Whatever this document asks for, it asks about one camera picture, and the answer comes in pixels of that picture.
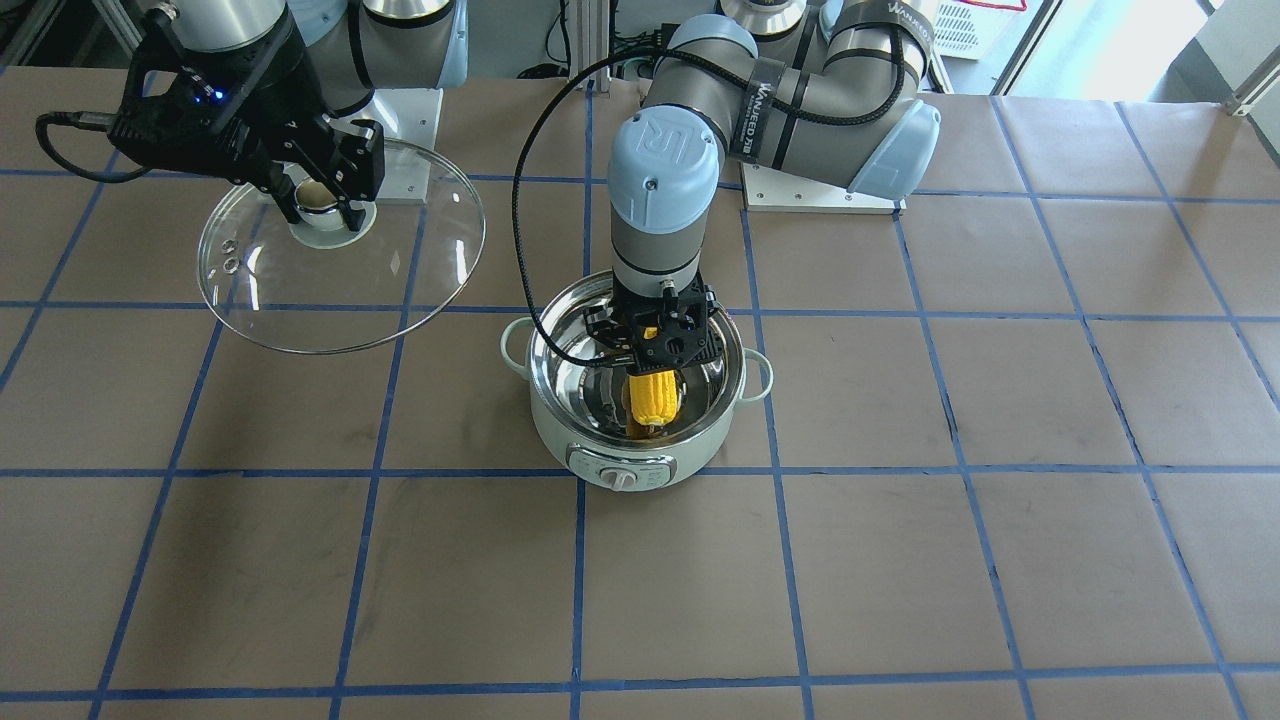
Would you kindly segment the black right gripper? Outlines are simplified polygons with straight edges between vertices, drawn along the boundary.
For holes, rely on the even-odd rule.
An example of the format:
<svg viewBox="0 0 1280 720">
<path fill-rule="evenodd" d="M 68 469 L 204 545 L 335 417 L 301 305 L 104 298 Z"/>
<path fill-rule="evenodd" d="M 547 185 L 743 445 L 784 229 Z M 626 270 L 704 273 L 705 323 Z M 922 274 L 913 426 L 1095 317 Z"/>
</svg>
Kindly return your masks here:
<svg viewBox="0 0 1280 720">
<path fill-rule="evenodd" d="M 148 10 L 110 143 L 155 169 L 221 177 L 302 222 L 287 163 L 323 178 L 348 231 L 385 174 L 378 120 L 329 120 L 288 10 Z"/>
</svg>

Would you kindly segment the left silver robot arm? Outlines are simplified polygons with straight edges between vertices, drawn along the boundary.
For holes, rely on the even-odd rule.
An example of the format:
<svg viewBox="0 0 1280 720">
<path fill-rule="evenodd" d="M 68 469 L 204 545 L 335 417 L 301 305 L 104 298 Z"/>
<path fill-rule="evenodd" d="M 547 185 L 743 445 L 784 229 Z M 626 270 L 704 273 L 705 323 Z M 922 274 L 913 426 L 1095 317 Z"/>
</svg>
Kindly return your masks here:
<svg viewBox="0 0 1280 720">
<path fill-rule="evenodd" d="M 899 202 L 919 186 L 940 111 L 918 97 L 933 1 L 722 3 L 684 22 L 608 168 L 613 290 L 586 311 L 605 365 L 631 375 L 721 357 L 699 268 L 723 164 Z"/>
</svg>

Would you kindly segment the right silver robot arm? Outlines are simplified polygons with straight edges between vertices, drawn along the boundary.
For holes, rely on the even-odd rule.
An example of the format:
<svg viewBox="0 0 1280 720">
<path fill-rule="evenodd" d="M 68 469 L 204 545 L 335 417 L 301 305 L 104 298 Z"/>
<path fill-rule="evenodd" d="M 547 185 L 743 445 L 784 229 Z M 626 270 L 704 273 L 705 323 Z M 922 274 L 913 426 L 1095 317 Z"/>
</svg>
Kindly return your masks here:
<svg viewBox="0 0 1280 720">
<path fill-rule="evenodd" d="M 252 184 L 291 224 L 323 211 L 360 232 L 385 177 L 380 90 L 451 88 L 468 73 L 466 1 L 163 1 L 143 14 L 105 132 L 141 167 Z"/>
</svg>

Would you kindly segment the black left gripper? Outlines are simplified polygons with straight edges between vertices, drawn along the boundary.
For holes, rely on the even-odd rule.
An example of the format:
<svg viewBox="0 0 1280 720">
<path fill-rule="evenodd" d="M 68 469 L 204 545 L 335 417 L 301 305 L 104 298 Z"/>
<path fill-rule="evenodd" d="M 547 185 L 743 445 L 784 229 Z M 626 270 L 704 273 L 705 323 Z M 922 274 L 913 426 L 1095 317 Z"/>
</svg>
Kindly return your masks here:
<svg viewBox="0 0 1280 720">
<path fill-rule="evenodd" d="M 712 318 L 722 310 L 712 286 L 691 281 L 681 291 L 641 296 L 620 281 L 603 304 L 582 311 L 588 336 L 613 351 L 584 366 L 620 366 L 628 373 L 680 370 L 723 357 L 726 342 Z"/>
</svg>

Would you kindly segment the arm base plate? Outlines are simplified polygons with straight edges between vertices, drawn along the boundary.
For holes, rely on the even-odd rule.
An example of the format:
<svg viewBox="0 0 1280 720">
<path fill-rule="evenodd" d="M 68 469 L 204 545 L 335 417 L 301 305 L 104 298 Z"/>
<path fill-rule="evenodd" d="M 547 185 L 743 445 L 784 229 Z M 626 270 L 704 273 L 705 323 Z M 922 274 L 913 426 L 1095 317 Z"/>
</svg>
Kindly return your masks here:
<svg viewBox="0 0 1280 720">
<path fill-rule="evenodd" d="M 749 211 L 836 215 L 891 215 L 905 201 L 854 193 L 832 184 L 740 161 L 742 196 Z"/>
<path fill-rule="evenodd" d="M 343 122 L 376 120 L 384 131 L 384 181 L 380 204 L 425 204 L 433 163 L 422 150 L 435 147 L 444 92 L 439 88 L 379 88 Z"/>
</svg>

